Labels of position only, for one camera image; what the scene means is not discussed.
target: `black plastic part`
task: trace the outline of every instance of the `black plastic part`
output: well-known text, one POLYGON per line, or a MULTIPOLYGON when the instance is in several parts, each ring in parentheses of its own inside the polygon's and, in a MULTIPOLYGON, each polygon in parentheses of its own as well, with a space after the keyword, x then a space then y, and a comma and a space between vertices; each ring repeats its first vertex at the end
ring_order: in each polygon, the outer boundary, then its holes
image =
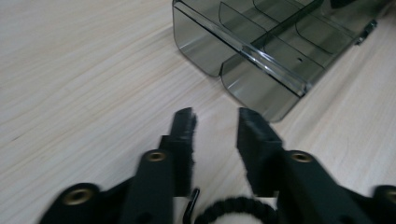
POLYGON ((290 218, 289 223, 372 223, 355 202, 327 174, 318 161, 302 151, 282 153, 282 184, 279 196, 285 191, 288 197, 277 202, 282 217, 290 218), (296 221, 296 210, 282 211, 282 204, 295 204, 302 219, 296 221))
POLYGON ((176 112, 170 134, 163 136, 159 149, 142 156, 135 177, 102 192, 94 184, 72 186, 58 196, 40 224, 173 223, 173 197, 191 191, 195 125, 191 108, 176 112))
POLYGON ((284 150, 259 117, 240 109, 237 147, 253 192, 263 197, 279 192, 279 223, 396 223, 395 187, 379 187, 371 199, 340 187, 312 155, 284 150))
POLYGON ((125 198, 120 224, 173 223, 172 161, 172 154, 166 150, 151 150, 142 156, 125 198))
POLYGON ((253 192, 261 197, 275 196, 282 140, 259 113, 239 108, 236 146, 246 166, 247 180, 253 192))
POLYGON ((376 26, 377 26, 377 22, 375 20, 370 21, 370 23, 368 23, 366 27, 364 27, 364 30, 361 33, 361 36, 359 37, 358 41, 356 42, 356 45, 360 45, 361 43, 363 43, 363 41, 367 39, 369 34, 373 32, 376 26))
POLYGON ((196 126, 192 108, 176 112, 169 135, 164 135, 159 148, 174 156, 175 197, 188 197, 192 179, 192 138, 196 126))

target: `brass screw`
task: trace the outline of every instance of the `brass screw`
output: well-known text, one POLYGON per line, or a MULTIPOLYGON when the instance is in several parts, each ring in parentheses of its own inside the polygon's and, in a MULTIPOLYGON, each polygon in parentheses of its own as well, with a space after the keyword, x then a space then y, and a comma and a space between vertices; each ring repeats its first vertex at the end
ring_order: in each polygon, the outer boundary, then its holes
POLYGON ((87 202, 93 195, 90 189, 75 189, 64 196, 64 204, 77 205, 87 202))
POLYGON ((301 153, 301 152, 295 152, 295 153, 291 154, 291 157, 295 161, 299 161, 299 162, 311 162, 312 161, 311 156, 309 156, 308 154, 305 154, 305 153, 301 153))
POLYGON ((162 152, 151 152, 148 154, 149 161, 163 161, 166 158, 166 155, 162 152))

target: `plastic compartment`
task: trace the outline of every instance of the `plastic compartment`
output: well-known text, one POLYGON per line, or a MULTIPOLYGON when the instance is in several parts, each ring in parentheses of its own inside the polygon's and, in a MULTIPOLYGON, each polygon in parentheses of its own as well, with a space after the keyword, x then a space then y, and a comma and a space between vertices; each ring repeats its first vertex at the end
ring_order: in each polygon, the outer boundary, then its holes
POLYGON ((175 40, 242 104, 278 121, 390 2, 178 0, 175 40))

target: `coiled cable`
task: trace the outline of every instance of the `coiled cable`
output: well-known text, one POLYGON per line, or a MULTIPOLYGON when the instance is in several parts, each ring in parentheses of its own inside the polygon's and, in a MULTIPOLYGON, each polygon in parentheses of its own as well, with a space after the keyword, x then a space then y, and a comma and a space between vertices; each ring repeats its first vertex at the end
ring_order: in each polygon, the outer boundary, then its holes
POLYGON ((276 224, 277 220, 277 213, 269 204, 246 197, 238 197, 213 203, 195 219, 194 224, 208 224, 214 222, 218 217, 231 213, 249 214, 264 224, 276 224))

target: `wooden table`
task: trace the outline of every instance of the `wooden table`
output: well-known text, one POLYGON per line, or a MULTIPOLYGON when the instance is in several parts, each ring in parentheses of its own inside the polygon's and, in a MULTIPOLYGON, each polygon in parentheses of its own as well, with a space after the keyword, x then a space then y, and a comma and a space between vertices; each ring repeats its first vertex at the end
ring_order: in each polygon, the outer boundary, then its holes
MULTIPOLYGON (((315 154, 334 178, 369 195, 396 185, 396 7, 360 47, 273 125, 285 148, 315 154)), ((169 0, 0 3, 0 223, 36 223, 62 189, 109 189, 168 134, 198 116, 196 213, 251 195, 235 148, 238 104, 182 56, 169 0)), ((176 200, 176 221, 187 199, 176 200)), ((217 223, 248 222, 236 216, 217 223)))

